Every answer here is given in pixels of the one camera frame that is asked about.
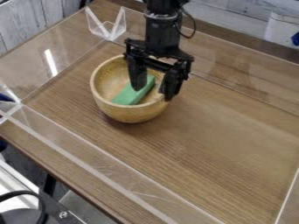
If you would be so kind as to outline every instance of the wooden table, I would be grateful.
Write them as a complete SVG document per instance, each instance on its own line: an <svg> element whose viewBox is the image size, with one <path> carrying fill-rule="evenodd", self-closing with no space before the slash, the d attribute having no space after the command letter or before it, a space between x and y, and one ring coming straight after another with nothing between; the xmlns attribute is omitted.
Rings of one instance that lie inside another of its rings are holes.
<svg viewBox="0 0 299 224"><path fill-rule="evenodd" d="M97 1L91 9L99 14L106 7L110 17L118 12L117 1L111 2ZM299 167L299 106L294 101L299 66L203 34L186 47L197 56L198 75L151 122L123 124L99 112L90 76L99 63L125 51L109 42L23 103L223 222L273 224ZM17 125L7 122L0 131L121 222L163 223ZM95 163L97 152L77 153Z"/></svg>

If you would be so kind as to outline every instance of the sponge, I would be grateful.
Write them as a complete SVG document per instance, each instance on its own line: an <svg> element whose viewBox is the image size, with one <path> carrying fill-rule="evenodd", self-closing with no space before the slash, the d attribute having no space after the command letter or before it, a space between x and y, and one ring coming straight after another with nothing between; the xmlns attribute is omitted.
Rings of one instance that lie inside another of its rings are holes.
<svg viewBox="0 0 299 224"><path fill-rule="evenodd" d="M139 91L135 91L131 83L126 85L121 93L114 98L113 102L121 105L137 105L143 98L146 97L146 94L151 91L151 89L155 86L155 77L149 74L147 75L147 84L145 88L142 88Z"/></svg>

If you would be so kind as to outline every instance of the wood grain surface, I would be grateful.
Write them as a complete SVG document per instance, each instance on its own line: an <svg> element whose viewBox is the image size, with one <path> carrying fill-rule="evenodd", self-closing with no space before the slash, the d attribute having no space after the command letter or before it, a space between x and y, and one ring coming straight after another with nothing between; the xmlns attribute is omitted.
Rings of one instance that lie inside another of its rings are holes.
<svg viewBox="0 0 299 224"><path fill-rule="evenodd" d="M98 1L94 10L103 5L105 16L115 16L114 3ZM201 44L209 40L194 41L194 51L205 50ZM226 45L211 47L223 52L219 60L227 62L222 65L217 61L215 69L221 75L230 75L231 54L237 52L226 52ZM26 104L226 223L273 224L299 166L298 116L194 77L157 119L141 124L115 122L99 112L90 76L99 64L123 51L113 43L99 46ZM297 70L287 68L286 62L251 55L247 49L242 55L237 62L241 71L247 70L246 62L253 60L255 65L274 67L273 73L290 69L295 76ZM0 130L21 151L121 221L161 223L10 122ZM94 153L83 151L82 157L93 159L98 156Z"/></svg>

